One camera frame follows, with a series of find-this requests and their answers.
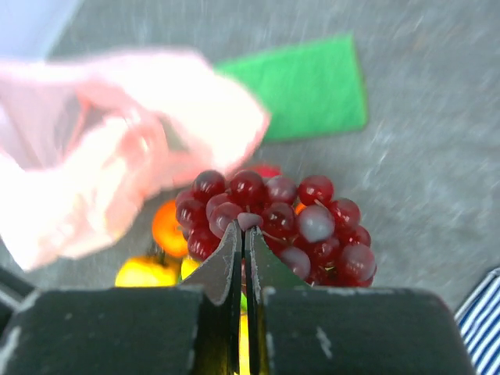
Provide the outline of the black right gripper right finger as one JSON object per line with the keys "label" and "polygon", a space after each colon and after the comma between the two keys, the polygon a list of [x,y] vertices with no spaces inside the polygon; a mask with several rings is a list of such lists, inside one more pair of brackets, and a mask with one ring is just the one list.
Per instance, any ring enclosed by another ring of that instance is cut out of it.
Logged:
{"label": "black right gripper right finger", "polygon": [[262,232],[245,232],[248,341],[252,374],[310,374],[310,290],[268,248]]}

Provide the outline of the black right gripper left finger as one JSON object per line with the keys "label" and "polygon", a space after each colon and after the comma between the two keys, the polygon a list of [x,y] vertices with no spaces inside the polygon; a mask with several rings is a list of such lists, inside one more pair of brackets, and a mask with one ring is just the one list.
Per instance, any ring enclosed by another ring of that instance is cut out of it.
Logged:
{"label": "black right gripper left finger", "polygon": [[193,374],[239,372],[242,231],[231,222],[213,254],[181,285],[202,300],[193,346]]}

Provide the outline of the red grape bunch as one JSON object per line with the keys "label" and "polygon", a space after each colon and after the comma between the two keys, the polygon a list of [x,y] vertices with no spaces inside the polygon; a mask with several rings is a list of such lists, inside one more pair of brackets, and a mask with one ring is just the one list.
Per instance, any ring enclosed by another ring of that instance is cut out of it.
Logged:
{"label": "red grape bunch", "polygon": [[284,175],[262,179],[241,170],[226,179],[200,173],[175,200],[176,218],[187,240],[187,257],[201,263],[220,244],[229,223],[257,227],[272,253],[311,286],[366,288],[377,262],[358,205],[334,197],[324,175],[295,183]]}

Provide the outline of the pink plastic bag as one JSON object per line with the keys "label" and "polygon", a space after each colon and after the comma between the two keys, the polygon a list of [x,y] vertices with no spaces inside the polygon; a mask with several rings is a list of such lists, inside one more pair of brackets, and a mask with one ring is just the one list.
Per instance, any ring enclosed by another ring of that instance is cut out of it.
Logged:
{"label": "pink plastic bag", "polygon": [[1,63],[1,237],[26,271],[116,243],[146,200],[229,173],[270,124],[184,49]]}

